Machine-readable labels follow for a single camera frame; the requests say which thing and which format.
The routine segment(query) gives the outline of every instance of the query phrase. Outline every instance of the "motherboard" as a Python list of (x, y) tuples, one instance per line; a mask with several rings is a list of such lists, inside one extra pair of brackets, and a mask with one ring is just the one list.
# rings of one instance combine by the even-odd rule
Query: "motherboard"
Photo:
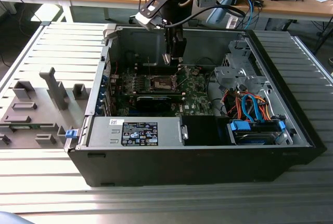
[(212, 115), (205, 74), (200, 68), (127, 68), (111, 75), (112, 115), (181, 116)]

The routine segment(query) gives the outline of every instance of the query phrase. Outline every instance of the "metal bracket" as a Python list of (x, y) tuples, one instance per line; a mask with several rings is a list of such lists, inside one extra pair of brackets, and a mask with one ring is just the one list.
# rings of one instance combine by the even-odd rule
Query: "metal bracket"
[(104, 44), (106, 39), (110, 39), (116, 36), (117, 34), (117, 24), (110, 23), (106, 24), (106, 28), (103, 30)]

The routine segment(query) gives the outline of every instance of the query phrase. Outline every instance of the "slotted metal surface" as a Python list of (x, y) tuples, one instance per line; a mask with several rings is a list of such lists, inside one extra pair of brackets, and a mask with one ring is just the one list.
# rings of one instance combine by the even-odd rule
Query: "slotted metal surface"
[(47, 88), (39, 76), (43, 67), (54, 67), (55, 78), (62, 81), (65, 88), (79, 83), (92, 88), (103, 47), (103, 29), (103, 24), (57, 22), (41, 27), (0, 92), (0, 119), (15, 97), (12, 88), (17, 81), (30, 81), (35, 88)]
[(303, 43), (288, 32), (255, 31), (255, 34), (319, 136), (325, 144), (333, 142), (331, 75), (318, 65)]
[[(275, 43), (285, 43), (274, 35)], [(296, 48), (288, 38), (289, 47)], [(287, 67), (282, 71), (292, 71)], [(303, 100), (309, 90), (320, 95), (332, 92), (326, 85), (290, 84), (290, 89), (309, 105)], [(326, 111), (306, 113), (321, 128)], [(0, 210), (38, 224), (332, 223), (333, 133), (326, 129), (319, 133), (327, 152), (269, 183), (91, 188), (63, 150), (0, 150)]]

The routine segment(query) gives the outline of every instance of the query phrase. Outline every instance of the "table leg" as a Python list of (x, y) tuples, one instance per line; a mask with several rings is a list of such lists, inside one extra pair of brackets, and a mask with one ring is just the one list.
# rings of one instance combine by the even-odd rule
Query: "table leg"
[(66, 22), (73, 23), (73, 12), (71, 10), (70, 1), (59, 1), (60, 6), (62, 6), (63, 13), (65, 14)]
[(109, 8), (103, 8), (104, 10), (104, 19), (109, 20), (110, 16), (109, 16)]
[(8, 9), (8, 11), (10, 12), (10, 14), (15, 15), (17, 13), (16, 8), (15, 8), (13, 2), (3, 2), (3, 4)]

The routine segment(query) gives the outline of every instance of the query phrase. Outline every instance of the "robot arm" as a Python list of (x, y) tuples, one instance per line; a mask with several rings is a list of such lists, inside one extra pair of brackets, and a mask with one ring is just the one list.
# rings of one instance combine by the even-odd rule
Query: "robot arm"
[(194, 0), (149, 0), (140, 8), (135, 18), (140, 25), (148, 30), (165, 28), (166, 51), (163, 59), (167, 65), (178, 65), (185, 52), (186, 38), (183, 38), (183, 22), (189, 18), (211, 8), (223, 8), (227, 12), (238, 12), (239, 17), (245, 17), (241, 10), (226, 6), (216, 5), (216, 0), (198, 0), (199, 7), (207, 7), (191, 16)]

